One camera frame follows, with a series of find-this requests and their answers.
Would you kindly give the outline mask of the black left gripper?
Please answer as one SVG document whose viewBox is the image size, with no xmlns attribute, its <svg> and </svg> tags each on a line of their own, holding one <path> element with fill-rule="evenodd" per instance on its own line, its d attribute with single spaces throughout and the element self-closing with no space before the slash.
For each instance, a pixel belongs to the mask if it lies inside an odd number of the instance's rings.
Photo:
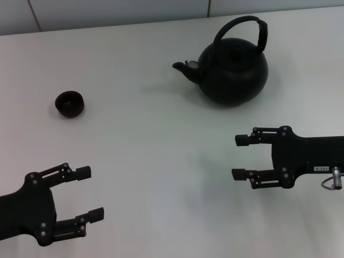
<svg viewBox="0 0 344 258">
<path fill-rule="evenodd" d="M 33 236 L 40 246 L 48 246 L 53 238 L 85 237 L 87 223 L 104 219 L 104 208 L 56 222 L 56 209 L 49 187 L 90 177 L 89 166 L 73 171 L 68 163 L 26 175 L 18 191 L 1 197 L 1 240 L 27 234 Z"/>
</svg>

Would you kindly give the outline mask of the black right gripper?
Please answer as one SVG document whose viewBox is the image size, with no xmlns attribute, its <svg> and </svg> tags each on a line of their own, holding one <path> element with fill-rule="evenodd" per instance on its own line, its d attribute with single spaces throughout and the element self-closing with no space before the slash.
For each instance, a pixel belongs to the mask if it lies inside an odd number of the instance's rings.
<svg viewBox="0 0 344 258">
<path fill-rule="evenodd" d="M 290 126 L 254 127 L 235 136 L 237 146 L 272 145 L 272 170 L 232 169 L 235 181 L 249 180 L 252 189 L 294 187 L 306 174 L 330 174 L 333 188 L 343 187 L 343 136 L 300 137 Z"/>
</svg>

